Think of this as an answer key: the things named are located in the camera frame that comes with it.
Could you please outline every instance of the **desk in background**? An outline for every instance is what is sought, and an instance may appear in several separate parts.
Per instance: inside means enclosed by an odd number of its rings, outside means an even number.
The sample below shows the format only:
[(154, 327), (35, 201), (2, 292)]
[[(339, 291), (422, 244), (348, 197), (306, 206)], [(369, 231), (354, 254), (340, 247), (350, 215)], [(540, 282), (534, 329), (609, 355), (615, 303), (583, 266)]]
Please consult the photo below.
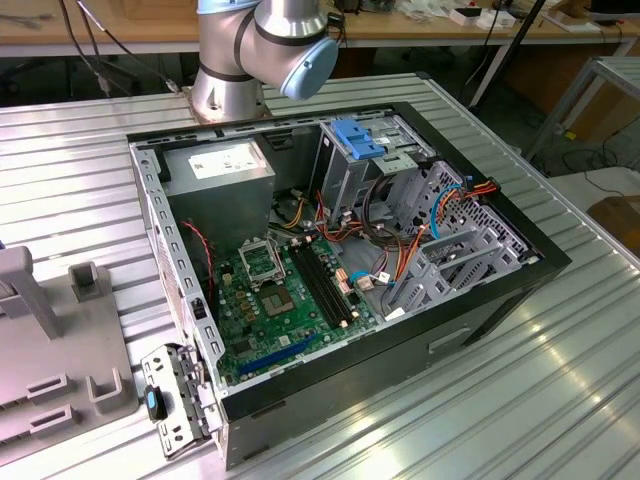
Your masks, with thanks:
[[(92, 54), (89, 38), (75, 7), (75, 2), (66, 0), (71, 21), (78, 41), (87, 54)], [(173, 20), (133, 20), (126, 18), (117, 7), (117, 2), (87, 0), (97, 18), (135, 53), (183, 53), (198, 51), (198, 22), (193, 18)], [(4, 0), (0, 6), (3, 13), (14, 15), (36, 15), (54, 13), (53, 20), (43, 22), (42, 29), (30, 30), (7, 22), (0, 23), (0, 57), (45, 57), (73, 56), (76, 50), (70, 43), (57, 0)], [(438, 47), (482, 45), (487, 31), (478, 27), (462, 27), (446, 18), (435, 18), (427, 23), (417, 23), (403, 14), (393, 12), (360, 13), (347, 15), (348, 48), (380, 47)], [(490, 45), (499, 50), (473, 98), (475, 105), (508, 50), (508, 45), (520, 28), (516, 23), (512, 29), (497, 29)], [(613, 55), (624, 56), (636, 43), (640, 26), (626, 22), (620, 31), (616, 27), (603, 27), (602, 33), (569, 33), (548, 21), (538, 21), (529, 31), (525, 45), (575, 45), (608, 43), (617, 45)], [(104, 54), (122, 53), (106, 35), (96, 31), (96, 39)]]

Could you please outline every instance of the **blue pcie slot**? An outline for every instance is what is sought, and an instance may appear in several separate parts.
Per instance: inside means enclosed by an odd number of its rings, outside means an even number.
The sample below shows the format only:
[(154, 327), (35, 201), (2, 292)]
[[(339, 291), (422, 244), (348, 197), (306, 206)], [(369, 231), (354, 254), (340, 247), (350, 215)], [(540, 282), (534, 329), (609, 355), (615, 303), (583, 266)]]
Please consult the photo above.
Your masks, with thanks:
[(304, 352), (311, 344), (315, 335), (311, 335), (309, 338), (302, 340), (294, 345), (278, 350), (277, 352), (270, 353), (266, 357), (259, 358), (253, 362), (249, 362), (246, 365), (242, 365), (238, 368), (239, 375), (246, 375), (247, 373), (255, 372), (261, 368), (270, 367), (274, 363), (278, 363), (280, 360), (284, 360), (287, 357), (297, 355)]

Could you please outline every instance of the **white label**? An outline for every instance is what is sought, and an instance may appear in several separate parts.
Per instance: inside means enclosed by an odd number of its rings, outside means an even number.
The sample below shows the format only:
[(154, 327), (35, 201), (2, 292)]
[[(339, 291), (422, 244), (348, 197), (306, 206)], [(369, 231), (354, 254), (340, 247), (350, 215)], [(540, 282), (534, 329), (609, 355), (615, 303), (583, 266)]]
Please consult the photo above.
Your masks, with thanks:
[(198, 180), (252, 170), (260, 166), (253, 158), (249, 144), (236, 145), (218, 152), (193, 155), (189, 159), (189, 164)]

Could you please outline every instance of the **metal slotted table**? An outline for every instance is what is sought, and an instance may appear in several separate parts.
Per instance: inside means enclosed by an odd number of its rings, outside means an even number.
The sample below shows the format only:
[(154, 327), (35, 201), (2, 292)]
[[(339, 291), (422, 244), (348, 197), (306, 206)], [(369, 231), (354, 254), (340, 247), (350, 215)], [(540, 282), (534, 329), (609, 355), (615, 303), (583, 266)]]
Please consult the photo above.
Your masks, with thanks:
[[(167, 463), (137, 413), (0, 470), (2, 478), (637, 478), (638, 262), (440, 87), (415, 75), (330, 82), (276, 115), (409, 101), (572, 258), (478, 344), (224, 472), (213, 443)], [(126, 133), (192, 125), (158, 95), (0, 111), (0, 239), (37, 278), (109, 268), (137, 386), (140, 359), (176, 341), (145, 238)]]
[[(585, 87), (591, 81), (593, 84), (583, 94)], [(570, 118), (564, 121), (565, 126), (571, 126), (579, 113), (593, 98), (593, 95), (589, 94), (589, 90), (600, 88), (605, 81), (640, 101), (640, 57), (596, 57), (589, 60), (540, 127), (531, 146), (524, 153), (525, 158), (531, 160), (538, 153), (548, 141), (555, 126), (567, 114), (569, 108), (576, 103), (578, 97), (583, 94), (569, 114)]]

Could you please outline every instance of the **blue plastic clip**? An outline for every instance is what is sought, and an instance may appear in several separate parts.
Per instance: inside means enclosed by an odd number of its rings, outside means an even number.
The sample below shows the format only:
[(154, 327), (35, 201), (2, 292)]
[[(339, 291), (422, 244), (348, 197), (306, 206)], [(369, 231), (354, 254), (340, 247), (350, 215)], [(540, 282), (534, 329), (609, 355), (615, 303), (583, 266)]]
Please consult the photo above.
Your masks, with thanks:
[(386, 153), (355, 120), (334, 120), (331, 126), (342, 143), (351, 149), (351, 155), (356, 160), (381, 157)]

